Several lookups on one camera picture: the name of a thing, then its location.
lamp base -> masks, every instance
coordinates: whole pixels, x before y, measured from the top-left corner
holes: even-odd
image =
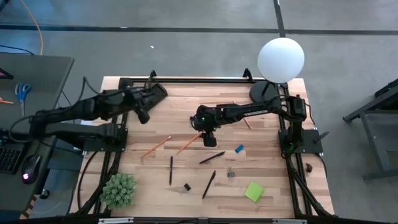
[[[278,95],[278,93],[276,92],[274,85],[269,81],[256,82],[255,84],[253,84],[253,86],[251,87],[250,92],[249,92],[250,100],[253,103],[271,100],[276,95]],[[280,99],[276,98],[273,101],[273,103],[276,103],[276,105],[279,105]]]

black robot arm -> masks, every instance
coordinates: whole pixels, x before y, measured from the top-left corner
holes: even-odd
[[[114,124],[101,126],[84,126],[80,124],[61,123],[72,119],[92,121],[97,118],[110,119],[127,111],[134,110],[142,124],[148,122],[146,110],[147,99],[155,94],[152,88],[128,87],[123,90],[105,90],[100,94],[76,102],[74,105],[55,110],[36,112],[30,119],[30,135],[36,139],[56,135],[75,147],[82,148],[85,139],[107,138],[119,136]]]
[[[205,146],[215,147],[216,139],[213,131],[224,124],[231,124],[242,120],[248,116],[274,113],[280,115],[287,121],[292,122],[289,129],[292,131],[292,139],[302,140],[302,122],[307,118],[305,111],[305,100],[297,96],[284,96],[281,101],[286,105],[277,105],[276,98],[262,102],[251,103],[247,105],[237,105],[235,103],[217,105],[216,107],[207,107],[200,105],[197,113],[190,117],[192,127],[203,132]]]

wooden table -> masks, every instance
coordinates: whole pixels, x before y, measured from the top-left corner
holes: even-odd
[[[104,77],[102,89],[118,88],[120,77]],[[217,83],[163,83],[169,96],[149,111],[150,121],[140,124],[137,115],[130,112],[127,121],[129,138],[122,154],[119,171],[134,175],[138,181],[134,206],[112,211],[113,217],[211,217],[211,218],[290,218],[294,217],[289,180],[284,159],[280,157],[277,132],[278,116],[264,114],[244,121],[224,125],[215,132],[217,147],[204,147],[197,139],[184,151],[177,151],[197,132],[190,127],[189,117],[199,105],[215,106],[220,103],[250,103],[251,84]],[[291,95],[300,94],[307,100],[304,81],[296,78],[289,82]],[[94,121],[93,125],[104,123]],[[313,128],[311,119],[304,122],[305,129]],[[146,150],[172,135],[173,138],[154,152],[141,156]],[[244,145],[239,154],[235,149]],[[225,155],[208,164],[199,162],[217,152]],[[174,157],[172,185],[169,186],[170,156]],[[86,156],[81,169],[89,156]],[[98,153],[89,165],[81,186],[84,203],[98,185],[104,153]],[[302,155],[303,163],[313,166],[305,173],[307,185],[324,208],[333,213],[328,183],[321,160],[315,155]],[[232,166],[236,177],[227,177]],[[216,177],[205,199],[201,199],[213,171]],[[264,189],[258,203],[244,196],[250,181]],[[191,191],[184,193],[188,183]],[[304,210],[302,191],[297,186],[300,208]],[[71,212],[77,210],[76,194]]]

pencil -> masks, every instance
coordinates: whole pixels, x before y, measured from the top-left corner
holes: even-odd
[[[5,101],[5,100],[0,100],[0,103],[14,104],[14,102]]]
[[[169,140],[170,138],[172,138],[172,136],[167,137],[167,139],[164,139],[163,141],[161,141],[159,144],[157,144],[155,147],[153,147],[152,149],[149,149],[147,152],[145,152],[145,154],[142,157],[144,157],[146,154],[152,152],[153,150],[155,150],[156,148],[158,148],[159,146],[161,146],[163,143],[165,143],[167,140]]]
[[[182,150],[184,150],[187,146],[189,146],[194,140],[196,140],[197,138],[199,138],[201,136],[201,133],[198,133],[195,137],[193,137],[193,139],[191,139],[191,141],[189,141],[188,143],[186,143],[184,146],[181,147],[180,150],[178,150],[177,154],[180,153]]]

succulent plant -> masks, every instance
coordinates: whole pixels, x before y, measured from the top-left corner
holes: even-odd
[[[109,209],[125,208],[133,204],[137,182],[133,176],[115,174],[102,188],[99,197]]]

